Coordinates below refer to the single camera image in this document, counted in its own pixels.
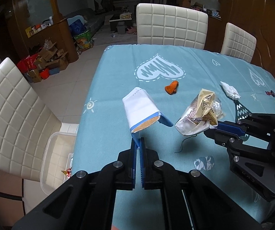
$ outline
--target quilted chair back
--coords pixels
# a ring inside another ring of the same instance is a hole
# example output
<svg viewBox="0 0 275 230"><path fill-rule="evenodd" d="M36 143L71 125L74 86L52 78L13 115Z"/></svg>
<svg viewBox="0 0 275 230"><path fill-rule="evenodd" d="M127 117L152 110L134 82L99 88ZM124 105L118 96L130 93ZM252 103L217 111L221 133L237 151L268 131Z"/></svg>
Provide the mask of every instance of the quilted chair back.
<svg viewBox="0 0 275 230"><path fill-rule="evenodd" d="M171 5L137 5L138 44L203 49L208 30L206 13Z"/></svg>
<svg viewBox="0 0 275 230"><path fill-rule="evenodd" d="M0 170L39 181L43 153L61 122L15 64L0 64Z"/></svg>
<svg viewBox="0 0 275 230"><path fill-rule="evenodd" d="M221 54L251 62L257 39L243 29L227 23Z"/></svg>

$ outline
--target gray couch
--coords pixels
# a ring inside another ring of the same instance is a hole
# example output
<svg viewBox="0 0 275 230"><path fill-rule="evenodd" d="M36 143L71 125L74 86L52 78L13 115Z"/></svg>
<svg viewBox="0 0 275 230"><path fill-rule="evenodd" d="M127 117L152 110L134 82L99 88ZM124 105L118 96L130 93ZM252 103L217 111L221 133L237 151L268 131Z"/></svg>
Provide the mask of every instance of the gray couch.
<svg viewBox="0 0 275 230"><path fill-rule="evenodd" d="M68 15L65 15L65 18L71 18L77 15L81 15L84 19L87 20L85 24L86 28L91 30L92 36L100 29L100 27L104 24L105 15L95 15L95 12L91 8L85 8L81 10L77 10Z"/></svg>

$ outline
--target gray trash can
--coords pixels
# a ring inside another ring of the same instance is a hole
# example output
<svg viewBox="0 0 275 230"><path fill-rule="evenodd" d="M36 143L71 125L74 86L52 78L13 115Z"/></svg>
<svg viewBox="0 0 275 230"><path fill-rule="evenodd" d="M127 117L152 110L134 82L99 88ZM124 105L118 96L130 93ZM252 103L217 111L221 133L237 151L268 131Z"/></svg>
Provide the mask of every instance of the gray trash can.
<svg viewBox="0 0 275 230"><path fill-rule="evenodd" d="M119 35L124 35L126 33L125 22L117 23L117 32Z"/></svg>

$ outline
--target metal screw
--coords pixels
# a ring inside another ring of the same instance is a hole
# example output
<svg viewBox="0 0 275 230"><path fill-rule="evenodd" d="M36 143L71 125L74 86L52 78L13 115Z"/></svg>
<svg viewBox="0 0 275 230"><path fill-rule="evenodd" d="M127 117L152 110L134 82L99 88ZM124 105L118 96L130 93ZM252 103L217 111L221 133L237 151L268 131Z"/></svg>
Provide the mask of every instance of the metal screw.
<svg viewBox="0 0 275 230"><path fill-rule="evenodd" d="M123 165L123 163L122 163L121 161L115 161L115 162L113 163L113 166L114 166L115 168L120 168L122 165Z"/></svg>
<svg viewBox="0 0 275 230"><path fill-rule="evenodd" d="M163 166L163 162L160 161L160 160L155 161L153 164L154 164L156 167L161 167L161 166Z"/></svg>
<svg viewBox="0 0 275 230"><path fill-rule="evenodd" d="M200 172L199 172L198 170L192 170L192 171L191 171L191 175L192 175L193 177L199 177L199 176L200 176Z"/></svg>
<svg viewBox="0 0 275 230"><path fill-rule="evenodd" d="M86 172L84 170L80 170L77 172L76 176L78 178L83 178L84 176L86 176Z"/></svg>

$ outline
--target blue tablecloth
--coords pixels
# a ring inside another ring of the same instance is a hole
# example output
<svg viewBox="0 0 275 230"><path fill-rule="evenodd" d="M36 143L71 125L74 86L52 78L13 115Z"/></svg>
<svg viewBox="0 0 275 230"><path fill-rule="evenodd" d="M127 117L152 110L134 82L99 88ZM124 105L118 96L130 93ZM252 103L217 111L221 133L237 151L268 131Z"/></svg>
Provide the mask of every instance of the blue tablecloth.
<svg viewBox="0 0 275 230"><path fill-rule="evenodd" d="M177 93L169 95L164 87L179 81ZM234 86L240 102L253 113L275 113L275 79L261 67L241 59L187 47L158 45L115 45L104 51L92 81L76 139L73 173L101 170L130 148L131 135L122 98L133 88L145 89L158 109L175 123L186 107L204 88L214 91L226 116L235 120L235 105L223 92L220 81ZM274 202L268 203L229 170L226 148L204 134L187 139L175 129L155 123L141 132L146 146L177 170L195 169L197 159L212 156L214 166L201 172L259 222ZM266 148L266 143L250 137L246 144ZM113 225L120 230L164 229L159 191L143 190L137 156L137 177L133 191L117 191Z"/></svg>

